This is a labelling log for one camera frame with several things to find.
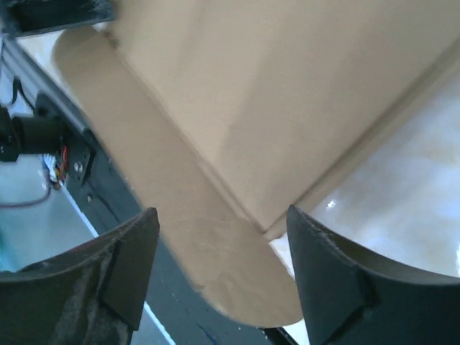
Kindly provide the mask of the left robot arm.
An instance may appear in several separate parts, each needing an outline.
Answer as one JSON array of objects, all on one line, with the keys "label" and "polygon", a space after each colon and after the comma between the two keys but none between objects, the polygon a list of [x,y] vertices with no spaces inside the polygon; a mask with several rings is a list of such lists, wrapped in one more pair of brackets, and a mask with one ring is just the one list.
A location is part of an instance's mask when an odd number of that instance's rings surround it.
[{"label": "left robot arm", "polygon": [[54,93],[57,88],[17,40],[93,26],[115,17],[112,1],[1,2],[1,67],[12,76],[11,100],[1,105],[1,161],[14,162],[21,155],[55,154],[76,131],[60,115],[58,106],[37,106],[25,93],[33,81],[44,91]]}]

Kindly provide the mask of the brown cardboard box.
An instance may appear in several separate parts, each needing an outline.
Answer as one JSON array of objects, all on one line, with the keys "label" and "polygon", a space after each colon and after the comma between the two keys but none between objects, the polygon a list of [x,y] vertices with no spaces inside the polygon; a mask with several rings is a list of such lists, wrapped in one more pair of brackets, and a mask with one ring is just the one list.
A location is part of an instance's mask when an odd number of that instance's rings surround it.
[{"label": "brown cardboard box", "polygon": [[457,1],[119,1],[53,57],[194,290],[225,316],[302,317],[270,247],[381,142],[459,40]]}]

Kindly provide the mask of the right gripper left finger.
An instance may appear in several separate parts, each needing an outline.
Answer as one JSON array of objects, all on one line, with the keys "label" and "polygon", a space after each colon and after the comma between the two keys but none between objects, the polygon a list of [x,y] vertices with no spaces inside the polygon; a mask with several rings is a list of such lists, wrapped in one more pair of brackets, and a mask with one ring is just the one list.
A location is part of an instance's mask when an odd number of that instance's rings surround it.
[{"label": "right gripper left finger", "polygon": [[160,225],[148,208],[62,254],[1,273],[2,344],[129,344]]}]

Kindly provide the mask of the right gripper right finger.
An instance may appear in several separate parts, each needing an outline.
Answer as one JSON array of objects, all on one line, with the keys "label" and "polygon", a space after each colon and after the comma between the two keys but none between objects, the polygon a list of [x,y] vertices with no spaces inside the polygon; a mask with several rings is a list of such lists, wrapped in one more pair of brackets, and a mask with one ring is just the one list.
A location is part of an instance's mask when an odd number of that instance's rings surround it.
[{"label": "right gripper right finger", "polygon": [[287,211],[311,344],[458,344],[459,279],[387,258]]}]

